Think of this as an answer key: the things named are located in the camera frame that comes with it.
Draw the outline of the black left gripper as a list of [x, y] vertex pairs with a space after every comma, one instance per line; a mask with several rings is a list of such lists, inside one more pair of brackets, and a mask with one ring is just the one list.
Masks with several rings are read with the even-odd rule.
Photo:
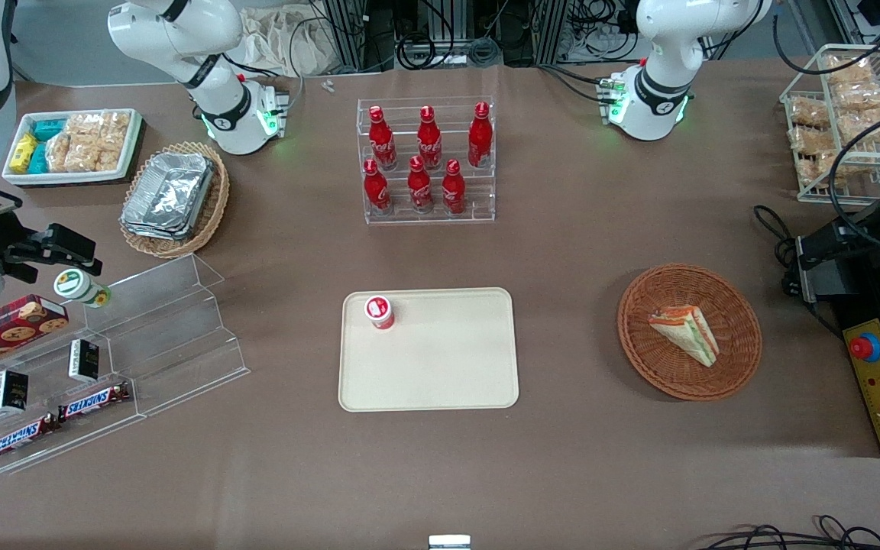
[[785, 266], [782, 292], [806, 304], [853, 299], [879, 303], [880, 199], [859, 212], [848, 212], [838, 195], [831, 203], [836, 213], [832, 222], [796, 237], [797, 260]]

